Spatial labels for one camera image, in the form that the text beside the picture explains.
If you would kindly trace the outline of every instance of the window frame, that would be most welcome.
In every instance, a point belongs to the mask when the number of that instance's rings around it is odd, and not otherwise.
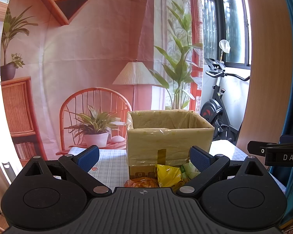
[[[223,60],[225,62],[226,67],[231,68],[243,68],[243,69],[251,69],[251,64],[249,64],[249,31],[248,31],[248,20],[247,20],[247,10],[245,5],[245,0],[242,0],[243,6],[243,17],[244,17],[244,31],[245,31],[245,60],[244,63],[235,63],[235,62],[226,62],[226,53],[223,54]],[[225,11],[223,6],[223,0],[215,0],[215,8],[216,8],[216,17],[217,17],[217,43],[220,40],[226,39],[226,23],[225,23]],[[221,49],[219,45],[217,45],[217,54],[220,57]]]

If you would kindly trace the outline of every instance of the table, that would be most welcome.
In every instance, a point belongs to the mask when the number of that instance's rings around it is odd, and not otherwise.
[[[84,150],[84,148],[72,147],[69,154],[77,155]],[[209,153],[213,156],[223,154],[231,160],[244,160],[247,157],[247,154],[227,140],[212,142]],[[114,191],[115,187],[124,186],[124,183],[129,179],[126,150],[124,149],[100,149],[100,158],[94,167],[97,170],[90,170],[89,174],[108,186],[112,191]],[[274,176],[272,177],[280,189],[285,192],[285,186]]]

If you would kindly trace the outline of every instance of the lamp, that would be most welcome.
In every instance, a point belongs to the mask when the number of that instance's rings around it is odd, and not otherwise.
[[[137,84],[158,84],[142,62],[128,62],[116,77],[113,84],[132,84],[132,110],[135,110],[135,93]]]

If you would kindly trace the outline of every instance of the wicker cabinet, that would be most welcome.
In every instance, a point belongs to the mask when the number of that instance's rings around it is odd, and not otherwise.
[[[46,160],[32,100],[30,77],[3,81],[1,85],[6,119],[22,165],[34,155]]]

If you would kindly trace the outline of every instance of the bike handlebar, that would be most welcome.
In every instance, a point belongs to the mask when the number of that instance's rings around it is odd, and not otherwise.
[[[246,78],[243,78],[239,75],[236,75],[236,74],[231,74],[231,73],[225,73],[223,71],[212,71],[212,70],[207,70],[205,72],[208,76],[212,77],[212,78],[218,78],[218,77],[224,77],[224,76],[234,76],[244,82],[248,81],[250,79],[250,76],[246,77]]]
[[[248,76],[248,77],[246,77],[246,78],[243,78],[243,77],[241,77],[241,76],[239,76],[239,75],[236,75],[236,74],[226,73],[226,75],[234,76],[234,77],[236,77],[236,78],[238,78],[238,79],[240,79],[240,80],[242,80],[242,81],[244,81],[244,82],[246,82],[246,81],[248,81],[248,80],[250,79],[250,76]]]
[[[207,75],[209,75],[210,77],[212,78],[217,78],[217,77],[224,77],[225,76],[225,73],[223,71],[212,71],[212,70],[207,70],[205,72]]]

